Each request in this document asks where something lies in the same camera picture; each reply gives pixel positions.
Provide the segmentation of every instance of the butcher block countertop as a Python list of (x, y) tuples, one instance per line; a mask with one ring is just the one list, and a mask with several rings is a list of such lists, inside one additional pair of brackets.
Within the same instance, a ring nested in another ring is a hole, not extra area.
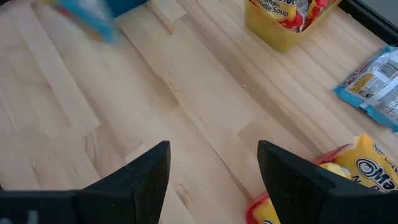
[(332, 89), (385, 45), (340, 9), (286, 54), (244, 27), (243, 0), (152, 0), (106, 45), (47, 6), (0, 8), (0, 184), (81, 189), (162, 140), (161, 223), (244, 223), (265, 191), (258, 140), (313, 159), (398, 139)]

